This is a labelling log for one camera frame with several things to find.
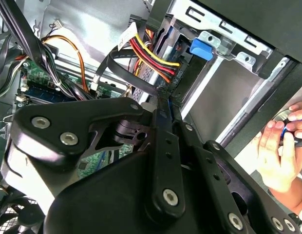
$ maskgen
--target blue drive release tab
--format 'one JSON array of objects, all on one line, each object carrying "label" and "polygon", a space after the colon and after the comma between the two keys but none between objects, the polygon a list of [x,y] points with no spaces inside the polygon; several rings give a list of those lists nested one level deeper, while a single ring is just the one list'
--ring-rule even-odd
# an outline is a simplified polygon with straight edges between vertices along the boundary
[{"label": "blue drive release tab", "polygon": [[213,58],[213,53],[211,52],[212,47],[200,41],[199,39],[194,39],[190,47],[190,52],[196,56],[199,56],[207,61]]}]

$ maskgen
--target white label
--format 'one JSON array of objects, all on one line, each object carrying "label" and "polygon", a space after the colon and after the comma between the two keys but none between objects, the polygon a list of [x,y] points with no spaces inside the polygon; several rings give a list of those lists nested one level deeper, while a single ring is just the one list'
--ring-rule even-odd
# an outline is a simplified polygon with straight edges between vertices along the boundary
[{"label": "white label", "polygon": [[137,31],[136,23],[133,22],[133,23],[128,27],[128,29],[126,29],[126,30],[122,33],[122,35],[121,35],[121,37],[120,37],[120,41],[119,41],[119,43],[118,43],[118,45],[117,45],[118,50],[120,51],[120,50],[123,48],[123,46],[124,46],[130,39],[132,39],[137,33],[138,33],[138,31]]}]

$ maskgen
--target motherboard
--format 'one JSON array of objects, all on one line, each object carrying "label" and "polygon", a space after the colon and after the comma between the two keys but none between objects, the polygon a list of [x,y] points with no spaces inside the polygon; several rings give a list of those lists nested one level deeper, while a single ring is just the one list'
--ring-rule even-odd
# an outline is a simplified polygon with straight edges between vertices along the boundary
[{"label": "motherboard", "polygon": [[[62,76],[76,85],[81,87],[81,78],[69,76],[61,73]],[[113,85],[109,89],[109,85],[102,87],[98,86],[96,91],[96,99],[101,98],[117,98],[121,93],[113,90]],[[19,89],[16,95],[15,107],[16,111],[29,105],[40,105],[49,103],[59,103],[75,101],[73,98],[65,96],[59,88],[52,81],[50,76],[42,71],[31,60],[23,64],[20,73]],[[123,145],[120,149],[115,151],[106,151],[96,153],[94,155],[83,158],[77,166],[77,175],[79,178],[84,178],[90,174],[108,166],[119,158],[126,156],[132,152],[131,145]]]}]

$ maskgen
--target screw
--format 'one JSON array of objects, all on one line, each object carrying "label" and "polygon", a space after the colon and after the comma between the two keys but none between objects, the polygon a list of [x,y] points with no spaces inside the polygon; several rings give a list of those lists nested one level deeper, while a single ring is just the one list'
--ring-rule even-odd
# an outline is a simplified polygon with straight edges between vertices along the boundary
[{"label": "screw", "polygon": [[290,231],[294,232],[295,231],[295,227],[293,226],[293,224],[288,221],[287,219],[284,219],[285,224],[287,225],[287,227],[289,228]]},{"label": "screw", "polygon": [[234,213],[229,213],[228,215],[230,223],[237,229],[237,230],[242,230],[243,229],[243,223],[240,220],[240,218],[234,214]]},{"label": "screw", "polygon": [[186,128],[187,128],[189,131],[192,131],[192,130],[193,130],[192,126],[189,125],[189,124],[186,124]]},{"label": "screw", "polygon": [[78,138],[74,133],[63,133],[60,140],[65,145],[76,145],[78,143]]},{"label": "screw", "polygon": [[35,117],[32,119],[32,124],[36,128],[44,129],[50,126],[50,122],[45,117]]},{"label": "screw", "polygon": [[278,230],[280,230],[280,231],[284,230],[282,223],[280,223],[280,221],[278,219],[276,219],[275,217],[272,217],[272,222]]},{"label": "screw", "polygon": [[135,104],[131,104],[131,107],[132,107],[133,109],[135,109],[135,110],[138,110],[138,109],[139,109],[138,106],[135,105]]},{"label": "screw", "polygon": [[171,206],[177,206],[178,204],[178,196],[171,189],[165,189],[163,191],[163,198]]},{"label": "screw", "polygon": [[218,146],[216,143],[213,143],[213,147],[214,147],[216,150],[220,150],[219,146]]}]

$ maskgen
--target human hand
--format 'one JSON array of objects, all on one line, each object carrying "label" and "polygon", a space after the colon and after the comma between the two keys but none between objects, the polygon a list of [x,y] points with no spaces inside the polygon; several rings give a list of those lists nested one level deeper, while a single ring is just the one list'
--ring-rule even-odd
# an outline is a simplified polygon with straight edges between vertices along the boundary
[{"label": "human hand", "polygon": [[302,169],[302,147],[295,148],[294,137],[287,132],[283,137],[283,153],[279,157],[278,148],[284,128],[282,121],[270,121],[264,133],[258,133],[252,145],[258,155],[257,170],[262,175],[264,184],[285,193],[292,181]]},{"label": "human hand", "polygon": [[302,102],[296,103],[289,107],[293,113],[288,115],[288,120],[291,123],[286,125],[287,130],[295,132],[297,138],[302,139]]}]

